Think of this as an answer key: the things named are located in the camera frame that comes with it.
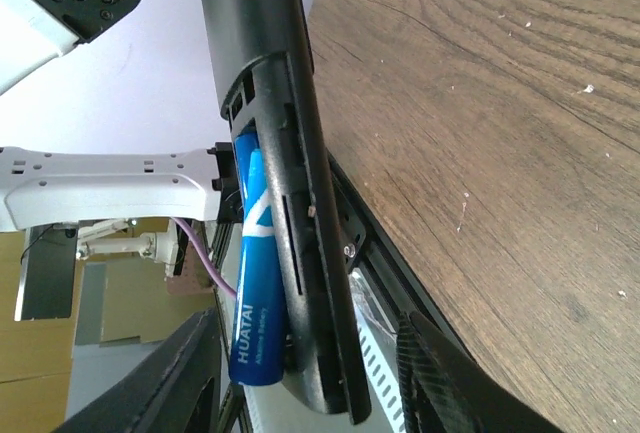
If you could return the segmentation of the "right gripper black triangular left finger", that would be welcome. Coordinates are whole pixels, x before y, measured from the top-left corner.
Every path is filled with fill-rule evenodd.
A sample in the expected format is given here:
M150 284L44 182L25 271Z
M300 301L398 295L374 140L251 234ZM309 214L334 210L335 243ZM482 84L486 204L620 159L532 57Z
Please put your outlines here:
M58 432L215 432L220 407L219 317L193 314L116 385Z

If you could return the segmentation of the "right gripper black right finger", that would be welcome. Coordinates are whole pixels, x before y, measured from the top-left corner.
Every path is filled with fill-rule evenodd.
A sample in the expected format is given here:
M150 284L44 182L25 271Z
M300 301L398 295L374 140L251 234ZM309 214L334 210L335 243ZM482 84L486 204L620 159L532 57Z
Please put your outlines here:
M397 366L408 432L558 432L494 381L424 315L405 313Z

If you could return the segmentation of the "blue battery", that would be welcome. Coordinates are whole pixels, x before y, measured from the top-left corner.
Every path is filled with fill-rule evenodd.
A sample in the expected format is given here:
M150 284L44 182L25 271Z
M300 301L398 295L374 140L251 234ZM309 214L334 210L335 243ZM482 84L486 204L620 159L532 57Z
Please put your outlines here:
M286 303L271 198L255 133L234 141L244 208L229 375L256 387L280 382L284 374Z

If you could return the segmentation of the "black remote control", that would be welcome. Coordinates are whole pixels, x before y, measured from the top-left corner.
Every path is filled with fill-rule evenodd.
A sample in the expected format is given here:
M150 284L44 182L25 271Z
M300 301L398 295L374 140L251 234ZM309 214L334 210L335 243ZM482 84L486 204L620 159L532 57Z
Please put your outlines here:
M220 113L256 133L271 196L295 369L311 410L371 414L302 0L201 0Z

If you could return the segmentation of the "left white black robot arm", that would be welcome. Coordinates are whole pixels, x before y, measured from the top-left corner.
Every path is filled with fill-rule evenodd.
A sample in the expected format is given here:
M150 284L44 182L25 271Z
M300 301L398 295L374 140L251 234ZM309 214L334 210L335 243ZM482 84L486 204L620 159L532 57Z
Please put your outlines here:
M201 0L141 0L1 97L1 228L217 217L226 141Z

